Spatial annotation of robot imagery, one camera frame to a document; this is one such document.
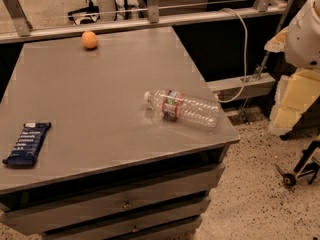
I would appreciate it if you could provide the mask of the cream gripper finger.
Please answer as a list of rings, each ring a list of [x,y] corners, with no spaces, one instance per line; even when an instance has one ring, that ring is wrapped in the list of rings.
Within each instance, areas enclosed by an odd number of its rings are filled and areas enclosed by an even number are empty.
[[[282,75],[277,85],[268,131],[276,136],[288,133],[319,97],[319,70],[298,68],[291,76]]]
[[[272,37],[264,46],[268,52],[279,53],[285,50],[285,40],[288,28],[285,27]]]

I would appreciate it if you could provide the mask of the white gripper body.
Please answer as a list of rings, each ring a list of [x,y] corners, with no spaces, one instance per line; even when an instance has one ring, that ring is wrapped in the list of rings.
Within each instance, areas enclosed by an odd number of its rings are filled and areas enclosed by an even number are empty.
[[[285,59],[297,68],[320,68],[320,0],[307,0],[289,23]]]

